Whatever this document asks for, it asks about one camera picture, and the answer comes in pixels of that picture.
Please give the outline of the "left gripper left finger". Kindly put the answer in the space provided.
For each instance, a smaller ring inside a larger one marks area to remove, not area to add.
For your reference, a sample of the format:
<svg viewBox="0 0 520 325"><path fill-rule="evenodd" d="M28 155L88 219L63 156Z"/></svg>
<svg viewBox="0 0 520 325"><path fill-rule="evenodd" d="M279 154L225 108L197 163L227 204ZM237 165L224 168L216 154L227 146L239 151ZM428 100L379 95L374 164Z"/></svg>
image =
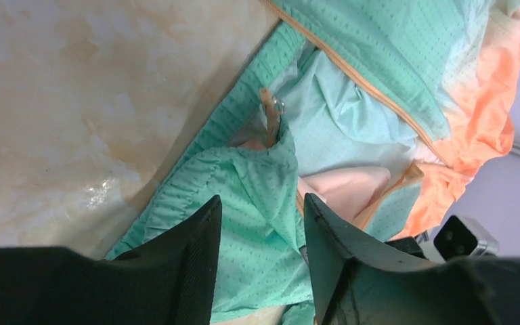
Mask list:
<svg viewBox="0 0 520 325"><path fill-rule="evenodd" d="M208 324L222 203L113 260L66 247L0 248L0 324Z"/></svg>

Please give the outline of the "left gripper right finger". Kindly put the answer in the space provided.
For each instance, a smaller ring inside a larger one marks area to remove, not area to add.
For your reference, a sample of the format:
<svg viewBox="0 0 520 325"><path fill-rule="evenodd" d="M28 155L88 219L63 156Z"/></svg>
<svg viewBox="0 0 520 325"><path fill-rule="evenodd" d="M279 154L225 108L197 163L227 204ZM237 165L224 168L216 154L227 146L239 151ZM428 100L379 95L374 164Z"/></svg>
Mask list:
<svg viewBox="0 0 520 325"><path fill-rule="evenodd" d="M377 240L305 196L316 324L520 324L520 258L434 263Z"/></svg>

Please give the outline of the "teal and orange jacket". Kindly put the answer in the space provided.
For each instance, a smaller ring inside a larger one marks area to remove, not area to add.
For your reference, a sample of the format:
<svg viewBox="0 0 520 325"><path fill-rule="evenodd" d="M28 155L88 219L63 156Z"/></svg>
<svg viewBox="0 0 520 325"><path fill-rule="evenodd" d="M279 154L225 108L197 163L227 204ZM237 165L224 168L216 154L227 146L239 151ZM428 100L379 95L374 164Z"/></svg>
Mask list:
<svg viewBox="0 0 520 325"><path fill-rule="evenodd" d="M507 154L520 1L269 1L282 22L112 247L223 202L212 322L312 324L303 197L379 240L439 225Z"/></svg>

